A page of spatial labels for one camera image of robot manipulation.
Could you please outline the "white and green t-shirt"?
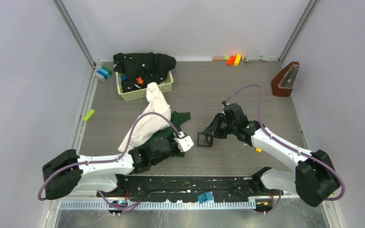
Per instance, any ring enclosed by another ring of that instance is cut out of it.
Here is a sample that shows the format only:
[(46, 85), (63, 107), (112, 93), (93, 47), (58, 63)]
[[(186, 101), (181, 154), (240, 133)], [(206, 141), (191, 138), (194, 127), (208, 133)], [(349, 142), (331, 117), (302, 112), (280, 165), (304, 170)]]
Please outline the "white and green t-shirt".
[(152, 82), (146, 88), (146, 99), (148, 106), (133, 123), (127, 135), (121, 142), (118, 150), (126, 153), (131, 149), (137, 148), (147, 142), (156, 132), (167, 127), (172, 128), (173, 133), (179, 130), (176, 124), (171, 122), (171, 108), (158, 84)]

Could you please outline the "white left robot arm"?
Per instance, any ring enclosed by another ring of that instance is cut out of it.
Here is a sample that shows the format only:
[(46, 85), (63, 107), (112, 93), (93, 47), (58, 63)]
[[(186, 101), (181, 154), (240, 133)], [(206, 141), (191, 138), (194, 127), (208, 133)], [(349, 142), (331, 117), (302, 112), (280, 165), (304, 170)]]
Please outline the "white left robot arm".
[(84, 156), (69, 149), (42, 167), (40, 200), (57, 200), (76, 191), (100, 191), (116, 197), (126, 193), (123, 175), (143, 173), (169, 157), (185, 155), (173, 140), (156, 139), (124, 155)]

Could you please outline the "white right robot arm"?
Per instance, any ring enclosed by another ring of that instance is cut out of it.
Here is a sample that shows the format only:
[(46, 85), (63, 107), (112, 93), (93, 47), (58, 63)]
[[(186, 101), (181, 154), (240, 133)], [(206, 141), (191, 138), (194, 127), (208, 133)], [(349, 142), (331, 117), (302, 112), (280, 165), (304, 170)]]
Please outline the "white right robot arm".
[(212, 147), (214, 139), (234, 135), (239, 141), (265, 151), (285, 164), (289, 171), (264, 167), (253, 174), (252, 188), (259, 195), (269, 190), (297, 194), (306, 204), (316, 207), (325, 200), (338, 200), (344, 194), (344, 182), (335, 171), (329, 155), (296, 146), (279, 137), (260, 121), (248, 120), (237, 103), (225, 104), (211, 124), (198, 136), (204, 136), (204, 147)]

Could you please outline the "black garment in basket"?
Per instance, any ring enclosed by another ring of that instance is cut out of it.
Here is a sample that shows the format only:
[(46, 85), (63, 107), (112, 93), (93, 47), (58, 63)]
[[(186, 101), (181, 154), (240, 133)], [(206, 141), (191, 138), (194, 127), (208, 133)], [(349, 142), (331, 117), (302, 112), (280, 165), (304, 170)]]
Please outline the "black garment in basket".
[(124, 93), (144, 89), (148, 84), (166, 80), (169, 71), (176, 67), (176, 59), (166, 54), (118, 53), (113, 55), (114, 71), (126, 76), (121, 80)]

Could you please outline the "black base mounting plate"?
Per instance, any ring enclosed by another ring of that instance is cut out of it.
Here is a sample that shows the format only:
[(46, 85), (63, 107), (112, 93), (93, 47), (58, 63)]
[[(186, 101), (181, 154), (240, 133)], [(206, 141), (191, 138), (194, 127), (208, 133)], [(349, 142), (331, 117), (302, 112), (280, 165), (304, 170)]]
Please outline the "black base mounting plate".
[(249, 197), (278, 196), (278, 190), (258, 186), (250, 177), (232, 176), (137, 176), (116, 175), (117, 187), (103, 192), (105, 197), (122, 197), (137, 202), (198, 202), (198, 196), (210, 192), (213, 200), (245, 202)]

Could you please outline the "yellow-green perforated basket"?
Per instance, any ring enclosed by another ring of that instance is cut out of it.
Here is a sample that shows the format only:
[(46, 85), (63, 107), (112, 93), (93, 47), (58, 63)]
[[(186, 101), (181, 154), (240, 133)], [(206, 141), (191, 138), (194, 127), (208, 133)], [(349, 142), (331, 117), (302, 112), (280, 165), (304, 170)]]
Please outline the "yellow-green perforated basket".
[[(117, 91), (118, 94), (123, 98), (124, 101), (131, 101), (136, 100), (140, 98), (146, 97), (146, 88), (144, 89), (138, 89), (131, 92), (124, 92), (121, 86), (121, 78), (124, 76), (122, 73), (115, 72), (115, 79), (116, 79), (116, 85), (117, 85)], [(173, 88), (173, 75), (172, 72), (169, 71), (168, 75), (164, 82), (158, 84), (159, 89), (161, 92), (168, 93), (172, 91)]]

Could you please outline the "lime green block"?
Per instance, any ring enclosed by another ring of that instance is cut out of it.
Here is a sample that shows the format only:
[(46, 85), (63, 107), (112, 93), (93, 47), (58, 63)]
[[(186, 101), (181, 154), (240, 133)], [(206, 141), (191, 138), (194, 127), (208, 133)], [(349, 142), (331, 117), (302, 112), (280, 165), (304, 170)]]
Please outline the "lime green block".
[(91, 117), (95, 114), (95, 110), (94, 109), (90, 109), (87, 113), (86, 113), (86, 115), (83, 117), (83, 121), (84, 122), (87, 122), (87, 121), (89, 121), (90, 119), (91, 119)]

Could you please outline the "brown wooden metronome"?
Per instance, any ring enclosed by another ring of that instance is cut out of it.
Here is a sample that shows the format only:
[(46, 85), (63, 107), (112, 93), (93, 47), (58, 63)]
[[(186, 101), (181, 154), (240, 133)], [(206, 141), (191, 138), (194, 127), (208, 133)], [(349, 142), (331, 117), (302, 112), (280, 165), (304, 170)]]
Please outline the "brown wooden metronome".
[(300, 67), (299, 62), (290, 62), (271, 81), (272, 94), (277, 97), (289, 97)]

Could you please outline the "blue and green block stack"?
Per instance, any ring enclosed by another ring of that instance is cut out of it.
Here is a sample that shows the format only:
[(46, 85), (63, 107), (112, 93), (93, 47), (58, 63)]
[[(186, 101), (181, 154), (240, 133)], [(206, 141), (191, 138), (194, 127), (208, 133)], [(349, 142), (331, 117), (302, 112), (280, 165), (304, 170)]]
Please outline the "blue and green block stack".
[(105, 67), (102, 66), (101, 68), (98, 68), (95, 72), (96, 77), (98, 78), (99, 81), (104, 82), (106, 81), (113, 73), (112, 71)]

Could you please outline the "teal block on rail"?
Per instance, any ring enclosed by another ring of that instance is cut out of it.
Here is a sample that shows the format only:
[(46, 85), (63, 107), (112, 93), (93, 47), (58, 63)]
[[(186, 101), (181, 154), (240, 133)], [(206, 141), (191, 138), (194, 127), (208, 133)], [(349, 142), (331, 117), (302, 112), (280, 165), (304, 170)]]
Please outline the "teal block on rail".
[(198, 198), (198, 202), (200, 204), (202, 204), (202, 203), (212, 201), (213, 200), (213, 194), (212, 194), (212, 192), (205, 192), (205, 193), (199, 195), (197, 198)]

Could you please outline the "orange block at wall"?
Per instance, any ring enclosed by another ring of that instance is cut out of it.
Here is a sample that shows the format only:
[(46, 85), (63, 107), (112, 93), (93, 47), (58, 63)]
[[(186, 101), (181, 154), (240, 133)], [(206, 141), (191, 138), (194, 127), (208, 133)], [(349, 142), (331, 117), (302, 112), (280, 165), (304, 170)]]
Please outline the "orange block at wall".
[(235, 62), (235, 59), (236, 59), (236, 56), (229, 57), (229, 59), (227, 60), (226, 64), (228, 66), (231, 66)]

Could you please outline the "wooden block at wall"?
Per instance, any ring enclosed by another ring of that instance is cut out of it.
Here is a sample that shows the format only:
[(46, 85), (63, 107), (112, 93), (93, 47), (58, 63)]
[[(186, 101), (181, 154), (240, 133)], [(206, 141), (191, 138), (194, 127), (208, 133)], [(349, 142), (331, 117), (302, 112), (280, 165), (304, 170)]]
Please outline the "wooden block at wall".
[(213, 61), (226, 61), (225, 56), (214, 56)]

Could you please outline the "yellow block at wall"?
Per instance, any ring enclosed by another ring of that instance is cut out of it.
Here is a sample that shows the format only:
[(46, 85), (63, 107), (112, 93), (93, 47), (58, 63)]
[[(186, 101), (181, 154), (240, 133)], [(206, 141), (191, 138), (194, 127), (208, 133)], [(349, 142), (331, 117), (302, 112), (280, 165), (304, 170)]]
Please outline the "yellow block at wall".
[(237, 54), (237, 55), (235, 56), (235, 59), (234, 59), (233, 65), (237, 67), (237, 66), (239, 65), (240, 61), (241, 61), (241, 58), (242, 58), (242, 55), (241, 55), (241, 54)]

